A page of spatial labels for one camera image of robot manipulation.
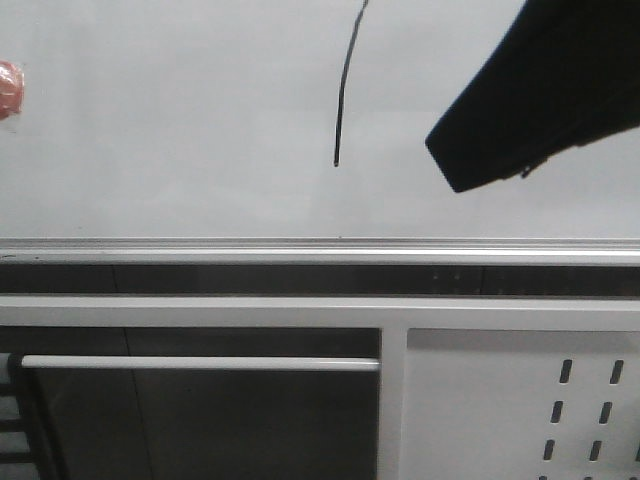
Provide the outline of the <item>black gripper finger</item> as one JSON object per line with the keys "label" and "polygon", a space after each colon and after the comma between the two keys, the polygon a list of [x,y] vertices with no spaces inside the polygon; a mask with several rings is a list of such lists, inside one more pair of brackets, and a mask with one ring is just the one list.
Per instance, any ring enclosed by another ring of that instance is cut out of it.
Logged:
{"label": "black gripper finger", "polygon": [[638,2],[527,1],[425,145],[461,193],[638,125]]}

